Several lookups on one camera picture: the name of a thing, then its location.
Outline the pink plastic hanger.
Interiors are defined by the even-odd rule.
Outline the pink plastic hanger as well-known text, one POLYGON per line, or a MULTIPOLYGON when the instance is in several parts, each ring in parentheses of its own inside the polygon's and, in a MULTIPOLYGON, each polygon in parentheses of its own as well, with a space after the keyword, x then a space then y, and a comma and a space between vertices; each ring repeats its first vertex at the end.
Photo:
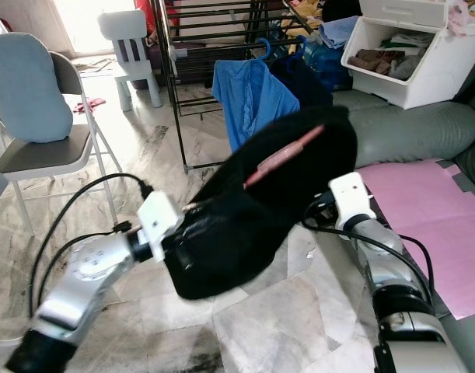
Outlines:
POLYGON ((268 173, 276 170, 277 167, 282 166, 290 159, 293 159, 298 153, 301 153, 304 147, 311 142, 316 136, 319 136, 325 131, 325 125, 319 125, 314 127, 311 131, 308 131, 307 134, 301 136, 301 138, 294 140, 290 145, 285 145, 277 152, 268 156, 265 160, 262 161, 256 168, 255 172, 252 173, 247 181, 244 182, 243 187, 247 189, 253 184, 259 182, 263 179, 268 173))

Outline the black garment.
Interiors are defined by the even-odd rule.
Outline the black garment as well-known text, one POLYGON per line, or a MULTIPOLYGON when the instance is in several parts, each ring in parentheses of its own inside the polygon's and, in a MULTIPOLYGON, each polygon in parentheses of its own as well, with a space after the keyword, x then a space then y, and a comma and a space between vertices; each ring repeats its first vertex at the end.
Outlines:
POLYGON ((355 169, 357 132, 344 106, 309 107, 278 118, 233 152, 185 207, 183 224, 163 239, 176 293, 198 301, 261 274, 327 184, 355 169), (268 156, 316 127, 302 152, 255 183, 268 156))

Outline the pink floor mat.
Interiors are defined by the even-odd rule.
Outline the pink floor mat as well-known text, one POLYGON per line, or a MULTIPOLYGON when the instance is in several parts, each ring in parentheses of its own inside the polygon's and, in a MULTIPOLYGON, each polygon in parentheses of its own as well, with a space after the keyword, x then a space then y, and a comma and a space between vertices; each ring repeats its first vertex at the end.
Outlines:
POLYGON ((396 233, 431 256, 434 288, 455 319, 475 314, 475 189, 443 160, 380 163, 359 170, 396 233))

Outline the dark navy garment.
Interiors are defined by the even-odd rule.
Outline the dark navy garment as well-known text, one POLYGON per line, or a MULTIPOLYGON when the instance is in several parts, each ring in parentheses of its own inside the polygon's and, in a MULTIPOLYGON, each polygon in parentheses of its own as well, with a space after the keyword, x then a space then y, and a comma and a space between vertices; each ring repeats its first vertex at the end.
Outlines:
POLYGON ((332 92, 316 77, 302 56, 291 54, 273 60, 269 71, 296 97, 301 109, 315 106, 333 106, 332 92))

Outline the blue shirt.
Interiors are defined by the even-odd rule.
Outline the blue shirt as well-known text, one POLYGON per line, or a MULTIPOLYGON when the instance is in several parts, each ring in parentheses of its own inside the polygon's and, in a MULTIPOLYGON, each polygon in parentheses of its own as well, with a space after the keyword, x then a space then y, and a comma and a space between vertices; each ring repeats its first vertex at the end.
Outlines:
POLYGON ((300 110, 300 103, 259 59, 215 63, 212 95, 222 104, 233 152, 267 124, 300 110))

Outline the white storage bin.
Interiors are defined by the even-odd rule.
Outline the white storage bin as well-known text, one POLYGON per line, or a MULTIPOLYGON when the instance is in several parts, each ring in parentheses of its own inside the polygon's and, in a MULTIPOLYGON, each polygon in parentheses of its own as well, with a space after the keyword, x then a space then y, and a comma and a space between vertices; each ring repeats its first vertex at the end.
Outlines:
POLYGON ((448 29, 446 0, 359 0, 361 18, 344 45, 341 64, 350 71, 352 88, 382 97, 401 109, 453 99, 475 64, 475 23, 463 35, 448 29), (431 43, 409 79, 387 77, 350 65, 362 49, 371 50, 397 34, 426 34, 431 43))

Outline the black metal drying rack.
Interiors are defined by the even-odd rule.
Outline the black metal drying rack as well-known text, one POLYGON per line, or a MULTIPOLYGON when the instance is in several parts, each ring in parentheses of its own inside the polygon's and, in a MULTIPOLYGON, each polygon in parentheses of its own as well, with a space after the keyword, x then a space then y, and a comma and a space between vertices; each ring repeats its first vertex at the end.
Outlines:
POLYGON ((306 16, 292 0, 149 0, 153 7, 159 43, 162 76, 172 104, 174 127, 180 146, 183 171, 197 169, 185 154, 183 121, 188 115, 215 113, 219 102, 213 96, 180 97, 178 88, 200 82, 210 88, 216 61, 266 60, 275 51, 290 54, 292 47, 305 49, 304 37, 312 34, 306 16))

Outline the light blue cushion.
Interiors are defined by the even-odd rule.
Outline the light blue cushion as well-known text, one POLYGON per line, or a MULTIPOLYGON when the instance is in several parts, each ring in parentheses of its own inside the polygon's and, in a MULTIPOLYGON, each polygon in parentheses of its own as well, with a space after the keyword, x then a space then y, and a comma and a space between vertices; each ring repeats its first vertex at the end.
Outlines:
POLYGON ((0 115, 17 140, 66 139, 72 113, 60 92, 51 54, 30 34, 0 34, 0 115))

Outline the magenta cloth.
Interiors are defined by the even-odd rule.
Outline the magenta cloth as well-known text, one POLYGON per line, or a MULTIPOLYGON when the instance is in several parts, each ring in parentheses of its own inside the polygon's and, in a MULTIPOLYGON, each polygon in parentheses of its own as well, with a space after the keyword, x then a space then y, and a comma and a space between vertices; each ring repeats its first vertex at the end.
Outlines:
MULTIPOLYGON (((90 107, 90 110, 95 110, 96 106, 106 103, 106 100, 102 99, 102 97, 97 97, 97 99, 89 99, 87 103, 88 103, 88 106, 90 107)), ((73 111, 74 113, 84 113, 86 111, 85 104, 81 102, 77 103, 73 111)))

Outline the white child chair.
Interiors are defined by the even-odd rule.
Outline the white child chair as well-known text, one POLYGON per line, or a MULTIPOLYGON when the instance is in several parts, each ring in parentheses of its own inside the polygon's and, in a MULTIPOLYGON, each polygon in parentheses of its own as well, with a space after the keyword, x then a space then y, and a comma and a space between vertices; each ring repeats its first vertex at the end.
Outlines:
POLYGON ((147 20, 142 10, 101 13, 98 15, 101 34, 113 44, 117 68, 113 78, 124 113, 133 110, 128 83, 144 79, 148 83, 149 99, 155 107, 163 106, 159 85, 152 70, 149 48, 145 45, 147 20))

